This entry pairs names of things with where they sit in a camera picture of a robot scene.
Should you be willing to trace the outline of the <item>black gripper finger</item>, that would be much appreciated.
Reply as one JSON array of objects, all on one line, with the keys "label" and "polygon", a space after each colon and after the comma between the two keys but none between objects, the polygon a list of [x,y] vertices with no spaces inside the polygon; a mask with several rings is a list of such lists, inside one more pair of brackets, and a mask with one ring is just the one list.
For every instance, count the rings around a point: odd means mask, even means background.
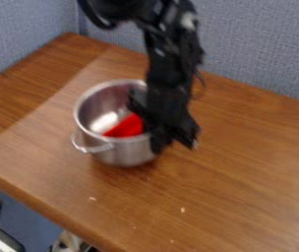
[{"label": "black gripper finger", "polygon": [[159,155],[163,150],[173,144],[174,138],[167,131],[157,130],[151,133],[151,151]]}]

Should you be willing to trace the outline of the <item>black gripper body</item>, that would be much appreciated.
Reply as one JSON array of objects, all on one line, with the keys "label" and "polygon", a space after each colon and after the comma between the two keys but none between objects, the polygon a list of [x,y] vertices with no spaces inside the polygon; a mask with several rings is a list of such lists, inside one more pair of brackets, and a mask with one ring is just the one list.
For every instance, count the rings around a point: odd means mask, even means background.
[{"label": "black gripper body", "polygon": [[142,89],[129,91],[129,108],[142,118],[146,132],[167,131],[174,142],[181,142],[189,149],[197,146],[200,125],[190,115],[188,105],[192,95],[186,88]]}]

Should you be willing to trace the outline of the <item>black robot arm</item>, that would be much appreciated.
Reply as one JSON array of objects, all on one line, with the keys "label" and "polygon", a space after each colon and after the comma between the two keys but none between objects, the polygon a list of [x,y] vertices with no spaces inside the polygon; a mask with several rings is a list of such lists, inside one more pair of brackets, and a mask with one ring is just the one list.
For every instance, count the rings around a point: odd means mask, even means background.
[{"label": "black robot arm", "polygon": [[192,0],[78,0],[103,30],[133,22],[149,54],[147,89],[129,92],[129,106],[145,121],[154,154],[175,141],[194,147],[200,125],[189,112],[193,79],[202,64],[197,10]]}]

